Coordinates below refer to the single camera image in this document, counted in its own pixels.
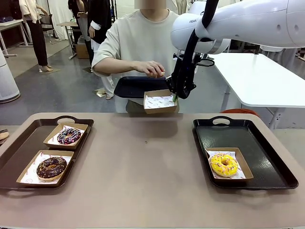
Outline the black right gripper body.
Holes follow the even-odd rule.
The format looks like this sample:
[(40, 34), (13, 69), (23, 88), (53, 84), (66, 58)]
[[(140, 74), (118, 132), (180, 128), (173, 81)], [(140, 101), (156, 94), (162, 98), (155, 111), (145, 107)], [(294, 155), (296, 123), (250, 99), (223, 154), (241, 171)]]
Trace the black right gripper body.
[(190, 64), (183, 64), (183, 54), (173, 55), (176, 60), (174, 71), (165, 78), (168, 89), (175, 95), (190, 95), (190, 92), (196, 88), (194, 83), (195, 69), (198, 63), (196, 54)]

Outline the person's right hand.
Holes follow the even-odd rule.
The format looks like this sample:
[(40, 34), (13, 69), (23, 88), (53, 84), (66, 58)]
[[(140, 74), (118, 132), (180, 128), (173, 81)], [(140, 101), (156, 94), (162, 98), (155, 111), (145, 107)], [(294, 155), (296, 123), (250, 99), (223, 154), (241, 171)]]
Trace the person's right hand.
[(145, 73), (148, 77), (151, 78), (160, 78), (165, 75), (164, 67), (155, 61), (148, 61), (148, 62), (134, 62), (134, 70)]

